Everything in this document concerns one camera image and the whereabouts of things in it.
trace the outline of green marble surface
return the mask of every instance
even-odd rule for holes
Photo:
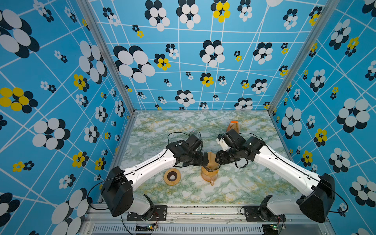
[[[189,133],[196,129],[204,142],[203,152],[221,150],[215,141],[225,133],[230,121],[238,121],[241,132],[261,136],[282,156],[287,157],[278,134],[267,112],[138,112],[135,126],[121,169],[134,166],[160,152],[167,145],[171,132]],[[186,139],[180,133],[170,135],[170,142]],[[202,179],[201,167],[179,168],[182,175],[177,185],[169,186],[163,180],[166,170],[143,183],[135,193],[148,195],[154,203],[260,203],[266,195],[289,195],[297,190],[280,176],[259,164],[250,162],[238,169],[235,164],[221,166],[214,186]]]

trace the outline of blue patterned wall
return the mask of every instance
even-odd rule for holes
[[[326,0],[90,3],[136,109],[265,110]]]
[[[107,176],[128,113],[89,29],[76,1],[1,2],[1,235],[76,234]]]
[[[293,160],[332,175],[336,234],[376,234],[375,1],[341,0],[273,112]]]

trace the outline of black mounting plate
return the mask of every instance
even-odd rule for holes
[[[167,206],[155,206],[154,212],[157,212],[159,215],[158,221],[166,221]],[[144,221],[141,219],[140,215],[134,212],[130,212],[127,215],[127,221]],[[157,221],[156,215],[153,214],[148,221]]]
[[[260,206],[244,206],[244,213],[246,214],[246,219],[247,219],[247,222],[265,222],[265,220],[263,220],[261,217],[260,217],[260,212],[258,211],[258,208]],[[285,215],[279,215],[279,217],[283,220],[283,221],[286,221],[286,217]],[[278,222],[280,221],[280,219],[278,218],[278,216],[273,216],[272,219],[270,220],[272,222]]]

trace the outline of metal vent grille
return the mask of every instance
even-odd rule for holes
[[[135,225],[127,226],[131,233],[135,233]],[[127,233],[122,224],[96,224],[92,235],[124,234]],[[261,224],[160,224],[153,234],[264,234]]]

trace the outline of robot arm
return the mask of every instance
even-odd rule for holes
[[[260,205],[261,217],[269,220],[272,215],[304,214],[316,222],[324,222],[335,199],[334,179],[322,176],[282,157],[264,141],[250,137],[245,140],[236,131],[219,135],[221,151],[216,162],[223,165],[245,158],[259,163],[291,183],[300,193],[282,197],[268,195]]]
[[[137,195],[133,191],[152,176],[180,162],[183,166],[207,165],[207,153],[196,151],[201,144],[201,140],[191,135],[186,141],[170,143],[155,156],[133,167],[111,169],[101,194],[112,216],[128,211],[139,214],[144,220],[149,219],[154,210],[153,202],[148,196]]]

